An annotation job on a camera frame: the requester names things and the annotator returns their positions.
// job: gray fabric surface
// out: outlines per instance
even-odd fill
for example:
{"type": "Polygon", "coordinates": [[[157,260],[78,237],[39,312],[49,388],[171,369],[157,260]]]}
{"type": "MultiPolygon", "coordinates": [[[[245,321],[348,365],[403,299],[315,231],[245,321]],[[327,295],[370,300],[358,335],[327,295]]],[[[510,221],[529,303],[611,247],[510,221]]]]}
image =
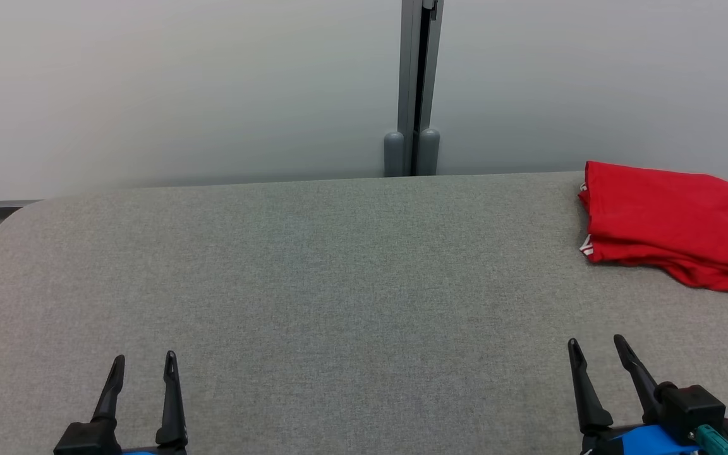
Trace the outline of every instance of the gray fabric surface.
{"type": "Polygon", "coordinates": [[[50,453],[115,355],[118,438],[179,357],[191,453],[579,452],[566,342],[616,423],[612,335],[728,404],[728,294],[592,266],[581,173],[130,190],[0,227],[0,453],[50,453]]]}

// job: white wall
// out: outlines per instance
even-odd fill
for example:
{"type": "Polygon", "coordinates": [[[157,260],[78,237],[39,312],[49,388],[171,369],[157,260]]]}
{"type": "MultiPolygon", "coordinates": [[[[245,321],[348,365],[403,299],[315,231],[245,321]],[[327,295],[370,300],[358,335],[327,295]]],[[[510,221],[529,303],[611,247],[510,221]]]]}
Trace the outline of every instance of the white wall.
{"type": "Polygon", "coordinates": [[[381,176],[401,4],[0,0],[0,200],[381,176]]]}
{"type": "Polygon", "coordinates": [[[447,0],[431,126],[439,173],[728,179],[728,0],[447,0]]]}

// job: teal connector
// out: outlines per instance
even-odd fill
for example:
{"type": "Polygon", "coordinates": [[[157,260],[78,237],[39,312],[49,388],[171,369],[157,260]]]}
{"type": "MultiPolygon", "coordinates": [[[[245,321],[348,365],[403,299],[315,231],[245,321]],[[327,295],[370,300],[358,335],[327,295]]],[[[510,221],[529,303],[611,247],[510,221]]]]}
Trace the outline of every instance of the teal connector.
{"type": "Polygon", "coordinates": [[[709,455],[728,455],[728,440],[709,425],[696,429],[696,443],[709,455]]]}

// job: folded garment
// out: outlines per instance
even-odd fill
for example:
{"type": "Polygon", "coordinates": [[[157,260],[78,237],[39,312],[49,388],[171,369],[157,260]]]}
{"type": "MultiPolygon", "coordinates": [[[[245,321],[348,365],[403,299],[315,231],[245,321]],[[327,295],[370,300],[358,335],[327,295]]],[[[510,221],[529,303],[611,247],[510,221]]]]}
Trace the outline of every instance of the folded garment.
{"type": "Polygon", "coordinates": [[[586,163],[592,262],[656,265],[679,282],[728,291],[728,182],[703,174],[586,163]]]}

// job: hinge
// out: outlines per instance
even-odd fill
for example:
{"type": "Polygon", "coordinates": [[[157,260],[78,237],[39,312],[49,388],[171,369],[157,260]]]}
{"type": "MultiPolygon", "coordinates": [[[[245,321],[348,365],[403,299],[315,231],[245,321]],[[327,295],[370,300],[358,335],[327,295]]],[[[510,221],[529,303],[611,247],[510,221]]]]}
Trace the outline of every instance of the hinge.
{"type": "Polygon", "coordinates": [[[437,20],[437,0],[423,0],[423,8],[430,10],[428,18],[437,20]]]}

